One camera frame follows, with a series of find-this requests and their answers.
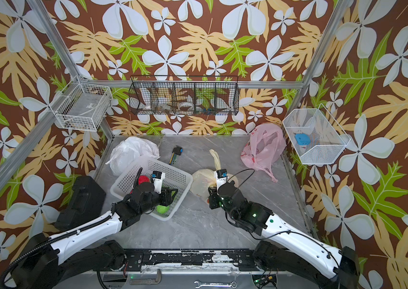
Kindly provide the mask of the red apple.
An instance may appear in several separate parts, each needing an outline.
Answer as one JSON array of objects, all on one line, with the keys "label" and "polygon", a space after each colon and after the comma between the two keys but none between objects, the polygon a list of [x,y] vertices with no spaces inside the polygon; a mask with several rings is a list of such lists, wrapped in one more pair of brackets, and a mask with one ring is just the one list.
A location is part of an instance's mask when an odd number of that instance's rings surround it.
[{"label": "red apple", "polygon": [[151,182],[150,178],[145,175],[140,175],[138,178],[138,184],[150,183],[150,182]]}]

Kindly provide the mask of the green apple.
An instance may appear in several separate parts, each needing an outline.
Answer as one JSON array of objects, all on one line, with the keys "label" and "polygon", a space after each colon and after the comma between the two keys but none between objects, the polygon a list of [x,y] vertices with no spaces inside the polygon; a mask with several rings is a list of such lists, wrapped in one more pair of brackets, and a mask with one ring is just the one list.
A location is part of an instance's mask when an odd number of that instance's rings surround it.
[{"label": "green apple", "polygon": [[158,205],[156,211],[158,214],[166,214],[170,210],[169,206]]}]

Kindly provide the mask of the yellow orange-print plastic bag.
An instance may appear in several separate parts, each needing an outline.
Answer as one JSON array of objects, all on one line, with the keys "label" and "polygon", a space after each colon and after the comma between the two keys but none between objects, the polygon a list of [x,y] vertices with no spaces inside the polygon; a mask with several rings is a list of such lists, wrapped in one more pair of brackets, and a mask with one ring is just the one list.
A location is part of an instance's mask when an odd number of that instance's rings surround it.
[{"label": "yellow orange-print plastic bag", "polygon": [[210,154],[214,158],[215,169],[200,169],[192,174],[193,183],[191,184],[191,193],[201,199],[205,204],[209,204],[210,192],[209,188],[217,189],[226,181],[234,181],[236,185],[239,184],[237,177],[227,173],[221,166],[218,153],[210,149]]}]

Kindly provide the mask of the white perforated plastic basket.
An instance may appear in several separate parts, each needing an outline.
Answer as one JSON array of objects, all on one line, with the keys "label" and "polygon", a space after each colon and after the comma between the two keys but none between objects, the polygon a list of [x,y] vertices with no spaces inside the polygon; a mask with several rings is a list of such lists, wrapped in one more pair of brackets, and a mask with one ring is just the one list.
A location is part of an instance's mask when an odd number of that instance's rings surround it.
[{"label": "white perforated plastic basket", "polygon": [[155,209],[154,212],[150,214],[152,217],[161,221],[170,220],[189,192],[191,184],[193,183],[192,175],[154,158],[140,156],[135,161],[133,161],[127,167],[127,169],[117,178],[117,180],[111,186],[111,194],[122,200],[125,195],[130,193],[133,189],[134,180],[139,168],[142,168],[142,175],[145,175],[149,178],[152,176],[153,171],[165,173],[162,187],[177,189],[177,193],[174,194],[174,201],[171,205],[168,206],[169,209],[167,212],[165,212],[164,210],[158,211],[157,209]]}]

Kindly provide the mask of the pink apple-print plastic bag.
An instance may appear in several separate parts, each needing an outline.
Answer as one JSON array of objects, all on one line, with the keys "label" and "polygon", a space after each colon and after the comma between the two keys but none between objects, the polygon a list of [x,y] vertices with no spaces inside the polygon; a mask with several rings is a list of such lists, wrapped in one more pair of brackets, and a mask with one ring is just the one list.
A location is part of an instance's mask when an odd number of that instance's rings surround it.
[{"label": "pink apple-print plastic bag", "polygon": [[241,161],[248,169],[265,172],[277,183],[272,165],[280,159],[287,143],[282,129],[272,123],[261,124],[249,134],[249,141],[241,153]]}]

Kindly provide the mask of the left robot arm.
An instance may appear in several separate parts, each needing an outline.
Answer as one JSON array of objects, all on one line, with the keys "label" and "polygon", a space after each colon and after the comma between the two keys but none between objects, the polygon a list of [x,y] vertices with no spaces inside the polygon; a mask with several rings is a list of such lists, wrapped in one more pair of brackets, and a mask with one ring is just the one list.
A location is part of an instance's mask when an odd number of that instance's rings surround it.
[{"label": "left robot arm", "polygon": [[163,188],[164,176],[154,171],[149,182],[140,183],[136,179],[132,191],[122,201],[77,228],[50,237],[34,236],[27,249],[1,274],[0,289],[7,288],[7,280],[13,281],[18,289],[51,289],[89,270],[122,269],[125,250],[116,241],[96,248],[90,245],[134,225],[159,205],[171,205],[178,190]]}]

